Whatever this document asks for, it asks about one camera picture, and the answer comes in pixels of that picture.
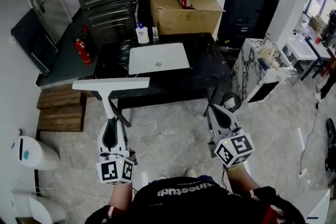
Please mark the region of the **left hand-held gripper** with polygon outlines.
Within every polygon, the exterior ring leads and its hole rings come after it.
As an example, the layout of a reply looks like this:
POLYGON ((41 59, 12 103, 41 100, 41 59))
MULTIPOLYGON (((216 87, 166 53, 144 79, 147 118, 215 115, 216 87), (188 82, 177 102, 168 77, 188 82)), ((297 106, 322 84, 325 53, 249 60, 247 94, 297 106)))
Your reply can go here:
POLYGON ((106 120, 100 129, 97 145, 98 151, 102 152, 99 162, 96 163, 99 180, 109 185, 121 185, 131 183, 135 167, 135 151, 127 150, 127 135, 124 124, 119 118, 114 118, 114 144, 111 144, 112 127, 106 120))

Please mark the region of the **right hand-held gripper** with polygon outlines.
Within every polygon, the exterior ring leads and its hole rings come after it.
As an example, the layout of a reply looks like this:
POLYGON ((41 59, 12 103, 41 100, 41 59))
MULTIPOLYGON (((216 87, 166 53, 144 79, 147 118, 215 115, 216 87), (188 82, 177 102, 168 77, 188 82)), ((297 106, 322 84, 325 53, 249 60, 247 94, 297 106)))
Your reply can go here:
POLYGON ((206 116, 213 133, 208 143, 211 156, 218 157, 224 168, 243 163, 255 151, 250 134, 238 127, 236 117, 229 110, 210 104, 206 116), (224 129, 232 131, 224 134, 224 129))

